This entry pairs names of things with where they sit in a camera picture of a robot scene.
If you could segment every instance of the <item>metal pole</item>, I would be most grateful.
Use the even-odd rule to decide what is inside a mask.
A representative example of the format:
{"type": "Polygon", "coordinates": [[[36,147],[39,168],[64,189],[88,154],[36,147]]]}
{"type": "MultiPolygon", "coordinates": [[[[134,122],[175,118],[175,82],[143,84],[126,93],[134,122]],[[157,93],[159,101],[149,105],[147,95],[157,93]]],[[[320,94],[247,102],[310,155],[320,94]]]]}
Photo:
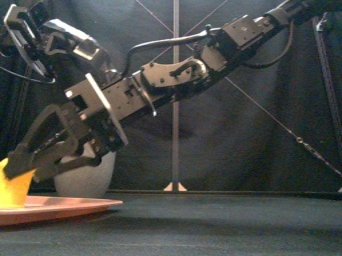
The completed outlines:
{"type": "MultiPolygon", "coordinates": [[[[174,37],[179,37],[179,0],[174,0],[174,37]]],[[[174,63],[179,62],[179,46],[174,46],[174,63]]],[[[173,104],[173,191],[179,191],[179,102],[173,104]]]]}

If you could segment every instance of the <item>wire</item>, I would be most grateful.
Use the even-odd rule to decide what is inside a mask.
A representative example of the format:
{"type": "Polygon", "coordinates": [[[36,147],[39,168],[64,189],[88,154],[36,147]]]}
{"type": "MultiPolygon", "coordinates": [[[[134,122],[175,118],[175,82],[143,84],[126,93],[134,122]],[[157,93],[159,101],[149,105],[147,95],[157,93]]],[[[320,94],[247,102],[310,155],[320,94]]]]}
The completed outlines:
{"type": "Polygon", "coordinates": [[[30,81],[32,83],[36,83],[36,84],[54,84],[56,82],[55,78],[51,79],[51,81],[42,81],[42,80],[36,80],[36,79],[32,79],[30,77],[26,77],[15,72],[12,72],[11,70],[6,69],[4,67],[0,66],[0,70],[6,73],[8,73],[10,75],[15,76],[15,77],[19,77],[20,79],[26,80],[26,81],[30,81]]]}
{"type": "Polygon", "coordinates": [[[289,40],[288,40],[288,44],[286,44],[286,47],[285,47],[281,55],[270,62],[266,62],[266,63],[245,62],[242,65],[245,67],[249,67],[249,68],[253,68],[253,69],[263,69],[263,68],[269,68],[270,66],[273,66],[277,62],[280,62],[280,60],[288,54],[288,52],[290,50],[290,47],[293,45],[293,38],[294,38],[294,21],[290,23],[289,40]]]}

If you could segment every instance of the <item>robotic arm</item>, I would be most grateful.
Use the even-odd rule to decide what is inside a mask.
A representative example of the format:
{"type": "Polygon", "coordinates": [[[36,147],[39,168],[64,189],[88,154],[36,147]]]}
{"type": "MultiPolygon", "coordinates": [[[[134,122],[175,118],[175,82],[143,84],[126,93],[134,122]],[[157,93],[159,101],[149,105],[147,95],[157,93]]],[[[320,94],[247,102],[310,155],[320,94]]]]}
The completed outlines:
{"type": "Polygon", "coordinates": [[[324,12],[342,11],[342,1],[288,0],[262,17],[243,16],[219,29],[210,27],[193,36],[149,42],[129,52],[123,73],[113,68],[106,50],[97,41],[60,20],[48,20],[40,5],[32,10],[12,5],[6,25],[31,67],[54,78],[48,56],[72,55],[87,66],[86,80],[66,90],[68,102],[51,105],[35,120],[23,142],[8,154],[4,173],[8,179],[36,169],[43,180],[84,165],[97,166],[102,157],[127,145],[123,126],[162,105],[193,97],[207,90],[241,65],[269,66],[247,61],[259,47],[286,27],[301,25],[324,12]],[[134,54],[209,39],[194,56],[179,63],[147,63],[129,76],[134,54]],[[83,157],[88,143],[95,157],[83,157]],[[62,158],[76,159],[62,163],[62,158]]]}

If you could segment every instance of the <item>black backdrop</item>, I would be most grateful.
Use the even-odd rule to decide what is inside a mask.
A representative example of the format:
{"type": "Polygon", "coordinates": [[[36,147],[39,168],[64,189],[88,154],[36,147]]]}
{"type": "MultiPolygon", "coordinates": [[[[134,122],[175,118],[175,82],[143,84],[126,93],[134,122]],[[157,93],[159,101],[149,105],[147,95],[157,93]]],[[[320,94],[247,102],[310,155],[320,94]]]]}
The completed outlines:
{"type": "MultiPolygon", "coordinates": [[[[10,2],[2,3],[3,13],[10,2]]],[[[171,0],[51,2],[54,16],[97,38],[122,70],[125,55],[134,45],[174,36],[174,19],[179,18],[182,36],[198,33],[206,24],[219,27],[245,14],[258,17],[282,1],[186,0],[181,1],[179,17],[174,17],[171,0]]],[[[341,55],[337,57],[336,53],[338,50],[341,53],[341,41],[338,29],[336,31],[326,40],[330,55],[334,56],[332,62],[338,91],[341,55]]],[[[272,59],[285,47],[286,39],[285,32],[268,43],[257,59],[272,59]]],[[[189,45],[181,48],[181,60],[191,55],[191,47],[189,45]]],[[[2,63],[24,72],[26,67],[19,59],[3,58],[2,63]]],[[[131,71],[151,59],[159,63],[171,63],[173,49],[159,49],[137,55],[131,71]]],[[[19,80],[2,74],[3,157],[20,141],[43,107],[51,102],[60,102],[63,89],[80,79],[66,58],[60,59],[56,68],[60,73],[59,84],[51,87],[24,87],[19,80]],[[24,114],[19,119],[15,111],[19,99],[23,100],[19,97],[23,88],[27,88],[27,98],[19,111],[24,114]]],[[[159,109],[157,118],[143,117],[126,128],[130,145],[118,152],[113,189],[161,190],[169,185],[174,179],[173,170],[175,171],[173,129],[178,129],[177,170],[179,181],[189,190],[340,190],[340,175],[313,157],[241,90],[305,139],[332,164],[341,167],[313,24],[308,22],[296,28],[293,48],[277,65],[265,70],[239,68],[207,92],[181,102],[177,116],[179,127],[174,126],[174,108],[169,105],[159,109]]],[[[52,183],[32,186],[51,187],[52,183]]]]}

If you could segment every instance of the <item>black table surface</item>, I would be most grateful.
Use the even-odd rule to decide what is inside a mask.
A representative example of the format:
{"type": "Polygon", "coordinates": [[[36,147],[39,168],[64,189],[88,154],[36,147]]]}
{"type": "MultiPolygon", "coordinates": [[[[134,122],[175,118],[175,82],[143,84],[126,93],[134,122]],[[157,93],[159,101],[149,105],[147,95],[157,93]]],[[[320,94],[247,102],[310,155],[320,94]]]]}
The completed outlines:
{"type": "Polygon", "coordinates": [[[109,211],[2,227],[0,255],[342,255],[342,201],[110,193],[109,211]]]}

